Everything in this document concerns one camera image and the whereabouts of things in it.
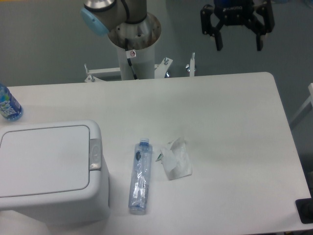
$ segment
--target white trash bin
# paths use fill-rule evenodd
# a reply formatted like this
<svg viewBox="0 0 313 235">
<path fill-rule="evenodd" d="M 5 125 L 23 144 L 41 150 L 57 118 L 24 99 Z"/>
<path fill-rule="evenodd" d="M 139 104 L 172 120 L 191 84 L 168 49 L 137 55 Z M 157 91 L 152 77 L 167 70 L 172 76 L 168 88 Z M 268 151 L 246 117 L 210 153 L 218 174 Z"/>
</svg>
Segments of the white trash bin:
<svg viewBox="0 0 313 235">
<path fill-rule="evenodd" d="M 101 132 L 91 120 L 0 129 L 0 211 L 46 224 L 110 215 Z"/>
</svg>

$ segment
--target black object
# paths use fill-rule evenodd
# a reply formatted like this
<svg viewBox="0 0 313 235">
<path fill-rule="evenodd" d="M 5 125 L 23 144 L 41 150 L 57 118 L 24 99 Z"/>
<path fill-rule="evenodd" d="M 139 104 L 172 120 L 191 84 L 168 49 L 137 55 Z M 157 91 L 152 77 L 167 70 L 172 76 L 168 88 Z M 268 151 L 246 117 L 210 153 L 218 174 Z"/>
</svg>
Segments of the black object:
<svg viewBox="0 0 313 235">
<path fill-rule="evenodd" d="M 209 34 L 215 38 L 217 50 L 223 48 L 220 33 L 223 25 L 245 25 L 256 34 L 257 50 L 262 50 L 262 35 L 272 32 L 275 22 L 270 0 L 264 0 L 261 5 L 255 6 L 253 0 L 214 0 L 215 8 L 209 4 L 201 10 L 202 33 Z M 264 25 L 253 14 L 263 17 Z M 216 27 L 212 26 L 211 15 L 219 18 Z"/>
<path fill-rule="evenodd" d="M 137 159 L 137 161 L 139 161 L 140 158 L 141 158 L 141 153 L 138 151 L 138 152 L 136 152 L 136 159 Z"/>
<path fill-rule="evenodd" d="M 295 202 L 300 220 L 303 224 L 313 223 L 313 199 L 298 199 Z"/>
</svg>

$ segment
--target white table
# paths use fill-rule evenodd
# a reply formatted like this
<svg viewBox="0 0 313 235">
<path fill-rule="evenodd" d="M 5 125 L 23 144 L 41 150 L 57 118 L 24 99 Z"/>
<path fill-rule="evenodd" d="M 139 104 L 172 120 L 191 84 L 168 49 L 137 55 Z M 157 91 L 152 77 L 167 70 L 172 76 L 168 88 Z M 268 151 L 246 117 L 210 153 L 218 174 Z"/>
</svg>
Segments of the white table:
<svg viewBox="0 0 313 235">
<path fill-rule="evenodd" d="M 52 234 L 245 235 L 313 228 L 300 222 L 295 206 L 310 193 L 269 73 L 10 90 L 25 110 L 12 125 L 93 119 L 101 128 L 112 214 L 105 221 L 49 227 Z M 9 124 L 0 119 L 0 126 Z M 157 149 L 173 136 L 185 136 L 192 176 L 168 181 L 153 161 L 147 214 L 129 214 L 134 145 L 148 137 Z M 4 228 L 0 220 L 0 234 Z"/>
</svg>

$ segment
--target metal bracket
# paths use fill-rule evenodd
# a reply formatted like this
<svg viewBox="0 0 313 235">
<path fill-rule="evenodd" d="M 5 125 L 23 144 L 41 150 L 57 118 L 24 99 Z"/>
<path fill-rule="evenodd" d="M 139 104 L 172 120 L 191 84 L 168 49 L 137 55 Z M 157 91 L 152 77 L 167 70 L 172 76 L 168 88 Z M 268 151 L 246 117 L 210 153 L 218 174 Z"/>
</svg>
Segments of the metal bracket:
<svg viewBox="0 0 313 235">
<path fill-rule="evenodd" d="M 306 101 L 300 106 L 300 108 L 295 112 L 295 114 L 292 116 L 289 127 L 292 130 L 295 128 L 302 120 L 303 118 L 312 110 L 313 107 L 313 99 L 311 96 L 309 96 Z"/>
<path fill-rule="evenodd" d="M 170 58 L 165 57 L 161 64 L 155 65 L 155 78 L 165 78 L 166 73 L 171 66 L 173 60 Z M 95 76 L 98 77 L 112 77 L 112 76 L 119 76 L 121 75 L 120 68 L 110 68 L 110 69 L 100 69 L 100 70 L 89 70 L 87 65 L 85 64 L 85 70 L 87 78 L 85 82 L 105 82 Z"/>
</svg>

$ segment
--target bottle cap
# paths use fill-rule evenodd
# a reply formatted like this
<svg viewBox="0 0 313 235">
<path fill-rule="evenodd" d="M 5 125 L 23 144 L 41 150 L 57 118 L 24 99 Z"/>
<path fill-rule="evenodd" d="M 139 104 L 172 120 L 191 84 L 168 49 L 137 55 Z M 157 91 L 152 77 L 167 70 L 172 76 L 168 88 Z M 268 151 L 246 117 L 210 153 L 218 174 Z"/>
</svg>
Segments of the bottle cap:
<svg viewBox="0 0 313 235">
<path fill-rule="evenodd" d="M 148 139 L 148 138 L 141 138 L 141 139 L 140 139 L 140 143 L 141 143 L 141 142 L 149 143 L 149 139 Z"/>
</svg>

